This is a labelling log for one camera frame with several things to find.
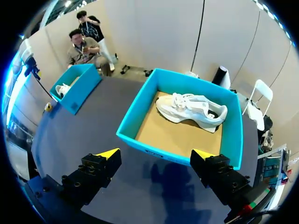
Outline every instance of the person standing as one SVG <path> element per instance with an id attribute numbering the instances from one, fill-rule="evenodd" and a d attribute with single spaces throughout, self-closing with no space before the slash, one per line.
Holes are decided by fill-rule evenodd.
<path id="1" fill-rule="evenodd" d="M 96 42 L 98 42 L 101 54 L 103 54 L 103 56 L 109 61 L 110 70 L 114 71 L 114 64 L 100 28 L 100 21 L 93 15 L 87 17 L 86 11 L 78 12 L 77 19 L 80 21 L 79 29 L 81 29 L 82 34 L 86 37 L 92 37 Z"/>

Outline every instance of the lanyard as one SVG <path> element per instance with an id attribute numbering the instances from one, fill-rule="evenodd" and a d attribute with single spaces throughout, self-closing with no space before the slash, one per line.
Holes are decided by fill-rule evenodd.
<path id="1" fill-rule="evenodd" d="M 75 48 L 77 51 L 79 51 L 82 55 L 84 55 L 84 53 L 83 53 L 84 45 L 83 45 L 83 44 L 82 44 L 82 50 L 80 50 L 79 48 L 77 48 L 77 47 L 75 46 L 75 44 L 73 44 L 73 46 L 74 46 L 74 48 Z"/>
<path id="2" fill-rule="evenodd" d="M 86 28 L 87 28 L 87 33 L 89 34 L 87 21 L 86 21 Z"/>

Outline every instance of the black t-shirt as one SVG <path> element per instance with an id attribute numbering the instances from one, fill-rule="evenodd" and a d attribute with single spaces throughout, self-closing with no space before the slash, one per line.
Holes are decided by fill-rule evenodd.
<path id="1" fill-rule="evenodd" d="M 93 21 L 100 21 L 93 15 L 88 17 Z M 104 39 L 104 35 L 102 34 L 101 28 L 99 26 L 93 25 L 90 22 L 83 22 L 79 25 L 79 29 L 82 31 L 84 36 L 92 37 L 96 42 L 99 42 Z"/>

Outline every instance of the shoe sole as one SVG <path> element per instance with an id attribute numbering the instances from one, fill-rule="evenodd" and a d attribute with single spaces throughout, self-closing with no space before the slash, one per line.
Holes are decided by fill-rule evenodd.
<path id="1" fill-rule="evenodd" d="M 189 120 L 189 119 L 187 119 L 187 118 L 174 118 L 174 117 L 172 117 L 172 116 L 170 116 L 170 115 L 164 113 L 163 111 L 161 111 L 161 110 L 159 110 L 159 109 L 158 109 L 158 111 L 159 111 L 159 112 L 160 112 L 166 119 L 168 119 L 168 120 L 170 120 L 171 122 L 176 123 L 176 124 L 182 122 L 183 120 Z M 193 120 L 193 121 L 194 121 L 200 128 L 202 128 L 202 129 L 204 129 L 204 130 L 206 130 L 206 131 L 208 131 L 208 132 L 210 132 L 210 133 L 215 133 L 217 126 L 219 126 L 219 125 L 215 125 L 214 127 L 210 127 L 210 126 L 211 126 L 210 124 L 205 123 L 205 122 L 202 122 L 202 121 L 200 121 L 200 120 Z"/>

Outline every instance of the man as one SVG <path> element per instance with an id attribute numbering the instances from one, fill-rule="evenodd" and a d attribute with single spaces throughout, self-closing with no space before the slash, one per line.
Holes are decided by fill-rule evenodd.
<path id="1" fill-rule="evenodd" d="M 79 19 L 79 29 L 81 29 L 82 34 L 86 37 L 92 37 L 96 40 L 96 42 L 98 42 L 101 53 L 109 61 L 110 70 L 114 71 L 112 58 L 105 44 L 105 39 L 100 28 L 100 21 L 93 15 L 87 17 L 86 11 L 78 12 L 77 19 Z"/>
<path id="2" fill-rule="evenodd" d="M 93 63 L 102 70 L 104 76 L 111 76 L 109 63 L 98 55 L 100 47 L 93 38 L 83 38 L 80 29 L 71 31 L 69 36 L 73 45 L 68 51 L 68 68 L 74 64 Z"/>

